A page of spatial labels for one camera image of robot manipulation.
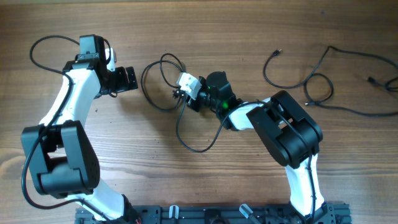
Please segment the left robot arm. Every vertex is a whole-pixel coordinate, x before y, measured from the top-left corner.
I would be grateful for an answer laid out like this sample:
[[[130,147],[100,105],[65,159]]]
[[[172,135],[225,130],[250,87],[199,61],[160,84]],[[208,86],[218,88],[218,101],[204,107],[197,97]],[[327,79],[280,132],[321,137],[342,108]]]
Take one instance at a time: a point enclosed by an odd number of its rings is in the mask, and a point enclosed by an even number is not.
[[[62,87],[50,111],[24,128],[22,194],[31,206],[52,210],[78,203],[101,223],[141,223],[123,194],[100,178],[100,164],[84,125],[93,100],[137,88],[132,67],[116,67],[114,50],[98,35],[83,35],[80,52],[59,71]]]

